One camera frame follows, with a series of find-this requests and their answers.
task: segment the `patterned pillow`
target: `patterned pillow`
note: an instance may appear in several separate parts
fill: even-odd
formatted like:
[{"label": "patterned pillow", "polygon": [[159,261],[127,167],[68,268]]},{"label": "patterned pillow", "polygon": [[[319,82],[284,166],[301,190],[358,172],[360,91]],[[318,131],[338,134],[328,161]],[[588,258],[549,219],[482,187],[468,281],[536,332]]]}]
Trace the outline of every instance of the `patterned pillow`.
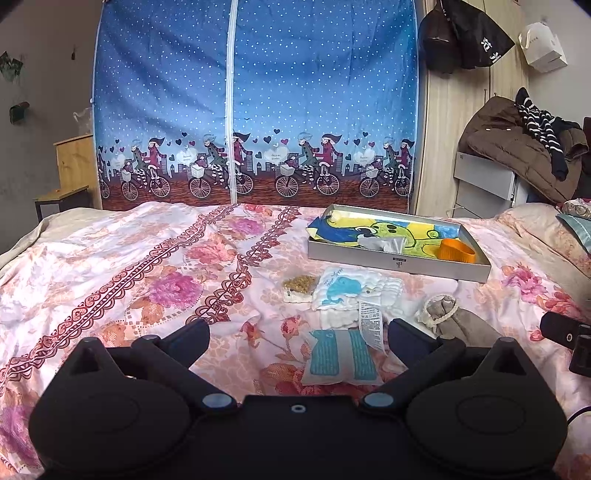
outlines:
[{"label": "patterned pillow", "polygon": [[591,254],[591,220],[565,215],[563,213],[559,213],[557,217],[572,228],[574,234],[585,247],[585,250],[587,250],[587,253]]},{"label": "patterned pillow", "polygon": [[556,210],[552,205],[526,203],[506,210],[497,220],[509,226],[516,223],[591,278],[589,254],[572,230],[556,218]]},{"label": "patterned pillow", "polygon": [[591,219],[591,199],[573,199],[564,202],[557,209],[566,215]]}]

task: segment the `snack package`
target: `snack package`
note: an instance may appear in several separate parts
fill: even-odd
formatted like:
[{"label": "snack package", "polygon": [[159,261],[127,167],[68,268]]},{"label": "snack package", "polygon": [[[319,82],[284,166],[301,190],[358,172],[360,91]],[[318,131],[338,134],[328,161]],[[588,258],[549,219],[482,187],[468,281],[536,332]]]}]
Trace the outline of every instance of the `snack package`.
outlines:
[{"label": "snack package", "polygon": [[318,277],[299,269],[286,272],[281,283],[283,301],[286,303],[306,303],[312,301],[312,294],[318,285]]}]

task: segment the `brown leather bag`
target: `brown leather bag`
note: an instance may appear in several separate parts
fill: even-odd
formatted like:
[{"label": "brown leather bag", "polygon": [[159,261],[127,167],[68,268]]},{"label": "brown leather bag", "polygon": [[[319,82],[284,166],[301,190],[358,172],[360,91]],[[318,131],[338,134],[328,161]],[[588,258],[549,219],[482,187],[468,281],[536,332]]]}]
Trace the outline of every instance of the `brown leather bag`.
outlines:
[{"label": "brown leather bag", "polygon": [[462,52],[440,0],[418,28],[418,49],[429,70],[453,73],[462,65]]}]

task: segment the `floral bedsheet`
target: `floral bedsheet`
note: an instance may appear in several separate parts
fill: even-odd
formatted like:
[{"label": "floral bedsheet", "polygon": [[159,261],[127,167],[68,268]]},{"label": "floral bedsheet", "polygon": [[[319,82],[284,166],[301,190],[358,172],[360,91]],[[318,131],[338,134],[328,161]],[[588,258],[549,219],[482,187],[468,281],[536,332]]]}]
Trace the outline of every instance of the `floral bedsheet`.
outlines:
[{"label": "floral bedsheet", "polygon": [[[129,345],[204,317],[211,343],[192,370],[237,400],[247,394],[363,395],[367,388],[301,383],[310,356],[302,333],[315,318],[304,306],[283,303],[279,285],[293,265],[313,274],[329,265],[306,255],[305,227],[320,212],[143,203],[14,259],[0,277],[0,478],[40,474],[28,417],[85,336],[106,346]],[[544,311],[580,317],[579,308],[512,243],[509,228],[495,220],[463,223],[491,260],[486,284],[381,273],[403,280],[407,300],[452,294],[463,308],[517,338],[567,415],[591,404],[591,380],[569,372],[568,350],[539,330]],[[376,353],[375,360],[385,380],[404,370],[391,354]],[[565,479],[591,478],[588,417],[570,427],[556,466]]]}]

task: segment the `polka dot curtain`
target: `polka dot curtain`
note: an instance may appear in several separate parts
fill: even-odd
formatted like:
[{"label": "polka dot curtain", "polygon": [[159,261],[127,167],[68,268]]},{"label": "polka dot curtain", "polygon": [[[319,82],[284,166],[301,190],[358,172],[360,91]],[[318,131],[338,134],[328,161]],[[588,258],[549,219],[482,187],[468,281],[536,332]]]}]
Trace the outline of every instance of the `polka dot curtain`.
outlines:
[{"label": "polka dot curtain", "polygon": [[416,35],[413,0],[105,3],[94,91],[103,205],[406,211]]}]

